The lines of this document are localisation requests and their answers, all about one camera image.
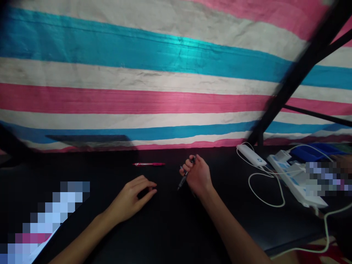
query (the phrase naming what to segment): pink pen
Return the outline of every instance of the pink pen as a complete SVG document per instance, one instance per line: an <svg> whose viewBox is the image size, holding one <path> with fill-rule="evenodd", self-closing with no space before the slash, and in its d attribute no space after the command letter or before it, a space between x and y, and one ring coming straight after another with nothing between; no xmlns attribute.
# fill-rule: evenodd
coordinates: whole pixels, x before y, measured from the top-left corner
<svg viewBox="0 0 352 264"><path fill-rule="evenodd" d="M165 163L133 163L136 167L143 167L143 166L164 166Z"/></svg>

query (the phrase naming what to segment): hand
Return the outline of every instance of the hand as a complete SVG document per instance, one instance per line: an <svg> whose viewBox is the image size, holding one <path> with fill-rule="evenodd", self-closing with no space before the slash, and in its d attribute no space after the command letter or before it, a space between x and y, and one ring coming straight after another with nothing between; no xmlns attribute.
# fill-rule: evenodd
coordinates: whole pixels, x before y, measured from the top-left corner
<svg viewBox="0 0 352 264"><path fill-rule="evenodd" d="M180 169L180 174L184 176L185 171L188 171L188 185L199 198L203 198L214 189L210 170L208 164L199 155L196 156L195 163L190 161L193 158L194 156L190 155L190 158L182 166L183 169Z"/></svg>
<svg viewBox="0 0 352 264"><path fill-rule="evenodd" d="M352 173L352 155L332 155L342 173Z"/></svg>
<svg viewBox="0 0 352 264"><path fill-rule="evenodd" d="M105 220L113 226L121 223L135 215L157 192L157 184L149 181L144 175L126 183L118 196L113 200L110 206L103 212ZM145 188L149 192L142 198L138 199L137 195Z"/></svg>

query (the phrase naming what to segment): black desk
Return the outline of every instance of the black desk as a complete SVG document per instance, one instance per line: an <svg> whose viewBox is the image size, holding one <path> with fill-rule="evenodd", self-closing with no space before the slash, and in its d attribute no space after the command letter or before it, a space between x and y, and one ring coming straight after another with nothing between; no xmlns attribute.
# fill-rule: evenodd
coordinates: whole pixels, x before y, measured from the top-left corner
<svg viewBox="0 0 352 264"><path fill-rule="evenodd" d="M265 153L259 154L266 157L278 149L264 147ZM137 215L114 228L87 262L228 262L222 241L199 201L186 185L176 191L179 164L196 153L208 163L213 185L231 213L268 255L324 236L323 222L298 203L287 188L283 187L283 208L257 199L248 186L248 177L258 170L241 160L232 147L43 154L35 163L1 170L2 188L10 190L9 209L16 206L8 219L10 223L16 217L17 224L10 229L21 232L18 225L30 222L29 211L37 212L37 202L51 202L51 193L60 191L60 181L90 181L90 197L60 226L35 261L48 263L107 208L125 183L144 174L158 184L157 194ZM137 168L133 162L165 162L166 166ZM251 185L268 203L282 203L276 179L257 175Z"/></svg>

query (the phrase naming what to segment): pen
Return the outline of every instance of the pen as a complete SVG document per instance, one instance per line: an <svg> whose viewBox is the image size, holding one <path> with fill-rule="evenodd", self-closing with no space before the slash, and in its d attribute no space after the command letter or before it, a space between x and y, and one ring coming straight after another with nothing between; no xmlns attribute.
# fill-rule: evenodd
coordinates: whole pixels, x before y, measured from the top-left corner
<svg viewBox="0 0 352 264"><path fill-rule="evenodd" d="M186 171L185 175L182 177L182 180L181 180L177 190L179 190L182 187L182 185L184 184L184 182L187 180L187 175L188 175L188 171Z"/></svg>
<svg viewBox="0 0 352 264"><path fill-rule="evenodd" d="M158 162L153 162L153 163L133 163L136 167L143 167L143 166L164 166L165 163L158 163Z"/></svg>

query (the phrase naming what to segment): striped fabric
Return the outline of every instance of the striped fabric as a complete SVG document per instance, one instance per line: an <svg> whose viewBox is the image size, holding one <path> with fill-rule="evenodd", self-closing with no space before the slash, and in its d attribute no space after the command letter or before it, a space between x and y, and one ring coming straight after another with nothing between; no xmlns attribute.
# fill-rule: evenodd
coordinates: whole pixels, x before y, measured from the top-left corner
<svg viewBox="0 0 352 264"><path fill-rule="evenodd" d="M17 1L1 29L0 123L38 151L238 145L328 8L320 0ZM350 41L288 104L352 120L351 76ZM352 129L283 109L264 137L350 142Z"/></svg>

